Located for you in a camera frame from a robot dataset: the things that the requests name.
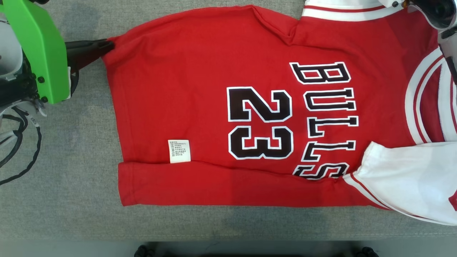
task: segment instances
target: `red jersey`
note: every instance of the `red jersey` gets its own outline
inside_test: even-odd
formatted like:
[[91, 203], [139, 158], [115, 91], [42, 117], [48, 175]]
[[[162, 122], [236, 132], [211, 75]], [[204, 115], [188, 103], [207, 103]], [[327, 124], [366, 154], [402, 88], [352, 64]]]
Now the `red jersey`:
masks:
[[204, 8], [111, 38], [122, 204], [382, 207], [342, 176], [372, 141], [445, 140], [444, 59], [421, 13], [363, 2], [307, 1], [299, 21]]

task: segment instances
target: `gray fabric surface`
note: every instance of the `gray fabric surface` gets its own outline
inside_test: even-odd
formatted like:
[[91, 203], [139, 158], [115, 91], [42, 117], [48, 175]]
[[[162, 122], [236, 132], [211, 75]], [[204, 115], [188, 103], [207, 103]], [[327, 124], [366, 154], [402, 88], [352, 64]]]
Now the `gray fabric surface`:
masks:
[[[298, 18], [303, 1], [54, 0], [46, 8], [64, 39], [72, 41], [122, 34], [151, 19], [196, 7], [245, 4]], [[122, 155], [103, 63], [98, 60], [83, 69], [74, 97], [49, 106], [47, 113], [48, 118], [38, 119], [43, 146], [36, 165], [22, 179], [0, 187], [0, 240], [366, 240], [457, 235], [456, 227], [371, 207], [122, 207], [117, 192]], [[36, 140], [36, 132], [28, 129], [18, 155], [0, 170], [0, 179], [25, 168]]]

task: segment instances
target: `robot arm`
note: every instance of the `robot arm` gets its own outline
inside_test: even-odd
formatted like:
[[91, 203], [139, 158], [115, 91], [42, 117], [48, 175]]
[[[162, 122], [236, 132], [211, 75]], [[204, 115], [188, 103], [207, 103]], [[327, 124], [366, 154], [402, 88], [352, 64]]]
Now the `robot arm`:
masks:
[[[44, 103], [69, 99], [78, 84], [79, 70], [114, 48], [105, 39], [65, 42], [49, 14], [36, 5], [48, 0], [0, 0], [0, 126], [3, 118], [19, 123], [17, 130], [0, 133], [0, 149], [15, 141], [0, 168], [18, 151], [22, 132], [36, 127], [37, 151], [25, 170], [0, 181], [20, 178], [35, 163], [41, 148], [41, 129], [32, 117]], [[5, 114], [13, 110], [18, 116]]]
[[438, 44], [457, 83], [457, 0], [380, 0], [385, 7], [401, 4], [408, 11], [420, 11], [438, 31]]

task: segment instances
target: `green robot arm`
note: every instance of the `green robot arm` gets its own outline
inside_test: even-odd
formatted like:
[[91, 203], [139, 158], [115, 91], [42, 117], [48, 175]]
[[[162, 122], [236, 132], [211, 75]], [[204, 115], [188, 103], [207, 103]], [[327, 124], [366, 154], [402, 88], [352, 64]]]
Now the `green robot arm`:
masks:
[[49, 103], [67, 99], [67, 49], [49, 14], [29, 0], [3, 0], [0, 12], [4, 12], [30, 63], [39, 97]]

